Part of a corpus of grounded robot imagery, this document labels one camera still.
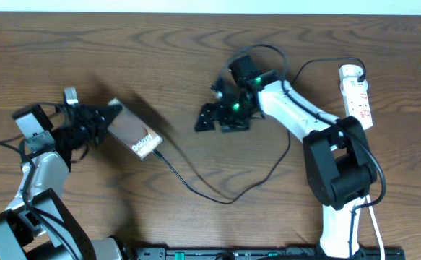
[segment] wire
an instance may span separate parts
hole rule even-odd
[[[89,150],[88,149],[88,144],[86,144],[85,145],[85,150],[83,151],[82,155],[80,155],[80,158],[78,160],[71,160],[71,163],[72,164],[80,163],[80,161],[82,161],[85,158],[85,156],[88,155],[88,150]]]
[[[41,209],[38,209],[36,207],[34,207],[34,209],[38,212],[38,214],[43,215],[43,216],[49,218],[50,220],[53,220],[54,222],[56,222],[58,225],[60,225],[65,230],[68,229],[66,223],[62,222],[59,218],[55,217],[54,215],[52,215],[52,214],[50,214],[46,211],[43,211]]]
[[[241,193],[239,193],[239,195],[237,195],[233,200],[231,201],[220,201],[217,199],[213,199],[212,197],[209,197],[205,194],[202,194],[199,191],[196,191],[195,189],[193,189],[191,186],[189,186],[187,184],[187,182],[181,177],[181,175],[178,173],[177,170],[175,170],[175,168],[164,158],[164,156],[157,150],[154,150],[154,155],[159,158],[160,160],[162,160],[175,174],[176,176],[180,179],[180,181],[184,184],[184,186],[186,188],[188,188],[188,190],[194,192],[195,194],[204,197],[205,199],[211,200],[213,202],[219,203],[219,204],[224,204],[224,205],[229,205],[229,204],[233,204],[234,202],[236,202],[237,200],[239,200],[247,191],[250,191],[251,189],[265,183],[266,181],[268,181],[269,177],[273,174],[274,170],[276,169],[276,167],[281,163],[282,159],[284,159],[285,155],[289,152],[290,150],[290,132],[287,130],[287,138],[289,140],[289,144],[287,146],[287,149],[282,153],[281,157],[278,159],[278,161],[276,161],[276,163],[273,165],[273,167],[271,168],[271,170],[268,172],[268,174],[266,175],[266,177],[264,179],[262,179],[261,181],[257,181],[256,183],[248,186],[245,190],[243,190]]]
[[[341,57],[341,58],[317,58],[311,61],[308,61],[307,63],[303,64],[303,66],[298,70],[297,75],[295,75],[294,79],[292,79],[292,81],[290,82],[291,85],[293,85],[296,81],[298,76],[300,76],[300,73],[302,72],[302,70],[306,67],[306,65],[313,63],[313,62],[321,62],[321,61],[358,61],[359,63],[361,63],[361,66],[363,67],[363,75],[358,77],[358,82],[363,82],[364,79],[366,78],[366,67],[364,66],[364,63],[355,57]]]
[[[366,200],[368,202],[371,202],[370,195],[366,196]],[[378,247],[381,251],[381,260],[385,260],[385,248],[383,247],[381,232],[380,232],[380,230],[378,229],[378,226],[377,226],[376,215],[374,214],[374,209],[372,208],[372,206],[369,206],[368,209],[369,209],[370,218],[372,220],[372,225],[374,226],[374,230],[376,232]]]

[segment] wood grain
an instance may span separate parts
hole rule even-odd
[[[225,59],[253,43],[284,50],[290,79],[314,58],[365,62],[374,117],[367,137],[388,182],[376,207],[383,241],[421,259],[421,17],[0,13],[0,139],[19,132],[13,110],[59,102],[75,86],[83,103],[118,97],[166,133],[160,151],[193,187],[214,195],[187,160],[234,196],[268,172],[287,146],[285,129],[272,118],[238,134],[196,134],[193,126],[200,106],[214,100],[209,86]],[[254,55],[263,69],[282,68],[269,51]],[[311,65],[295,87],[343,116],[339,65]],[[18,188],[18,165],[18,156],[0,148],[0,212]],[[379,191],[375,184],[371,194]],[[139,162],[108,138],[73,167],[64,203],[92,239],[115,233],[180,247],[284,246],[317,243],[322,228],[295,139],[268,183],[223,206],[185,190],[155,158]],[[366,211],[360,242],[376,246]]]

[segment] power strip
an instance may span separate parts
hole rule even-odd
[[[354,116],[366,130],[373,123],[367,92],[368,81],[358,82],[357,79],[361,75],[363,75],[363,69],[356,65],[347,64],[339,69],[340,91],[347,116]]]

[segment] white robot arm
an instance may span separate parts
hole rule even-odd
[[[0,259],[123,257],[115,239],[89,240],[61,202],[63,185],[71,170],[71,151],[88,142],[99,145],[122,107],[79,104],[74,88],[66,89],[64,97],[65,103],[56,107],[69,122],[57,129],[52,129],[39,105],[13,115],[31,154],[22,164],[23,177],[16,196],[0,214]],[[22,250],[33,238],[45,233],[50,241],[28,252]]]
[[[308,184],[323,204],[322,250],[327,256],[339,258],[349,257],[350,251],[355,254],[360,248],[357,242],[360,210],[355,211],[354,222],[350,211],[364,203],[370,184],[376,181],[374,165],[343,133],[345,129],[353,132],[367,146],[362,126],[372,126],[370,113],[358,117],[363,110],[370,111],[365,93],[367,82],[365,79],[358,82],[362,69],[345,65],[339,70],[347,115],[352,115],[345,119],[317,108],[288,81],[282,86],[275,71],[262,74],[250,56],[234,60],[229,69],[241,90],[239,98],[222,84],[214,86],[219,100],[203,106],[195,130],[213,129],[213,120],[219,121],[224,132],[248,130],[248,120],[256,111],[277,119],[303,143]],[[331,152],[335,149],[347,149],[347,153],[335,158]]]

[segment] black bracket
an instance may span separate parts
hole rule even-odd
[[[322,204],[335,210],[357,197],[368,195],[370,185],[377,180],[375,165],[356,141],[343,135],[342,129],[368,148],[364,130],[353,116],[303,138],[306,175],[311,191]],[[347,149],[346,154],[334,158],[331,151],[334,145],[337,149]]]
[[[51,135],[56,143],[56,151],[62,156],[69,170],[72,150],[77,150],[89,142],[96,147],[100,145],[108,134],[110,123],[121,111],[121,105],[66,107],[70,125],[55,129]]]
[[[218,101],[202,106],[194,131],[215,130],[215,121],[220,123],[223,133],[249,130],[252,115],[260,111],[258,91],[263,90],[265,85],[279,80],[275,71],[262,74],[249,55],[237,58],[228,69],[237,85],[238,93],[232,85],[219,78],[212,86]]]

